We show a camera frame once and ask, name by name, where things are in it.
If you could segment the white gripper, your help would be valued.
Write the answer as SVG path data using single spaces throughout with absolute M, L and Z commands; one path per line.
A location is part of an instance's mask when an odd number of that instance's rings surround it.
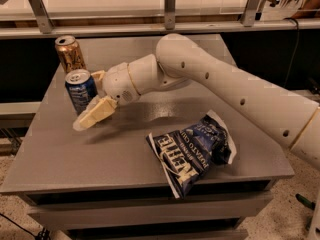
M 101 98 L 97 95 L 90 101 L 73 123 L 73 129 L 76 131 L 91 128 L 111 116 L 117 108 L 117 103 L 124 106 L 140 98 L 130 75 L 128 63 L 116 65 L 106 72 L 104 70 L 93 72 L 91 76 L 98 93 L 104 91 L 108 96 Z

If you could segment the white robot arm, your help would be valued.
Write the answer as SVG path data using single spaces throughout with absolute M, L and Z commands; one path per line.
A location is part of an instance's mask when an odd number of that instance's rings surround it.
M 190 79 L 209 89 L 292 154 L 320 169 L 320 107 L 207 53 L 180 34 L 162 37 L 156 52 L 93 74 L 106 94 L 73 123 L 77 131 L 109 117 L 117 106 Z

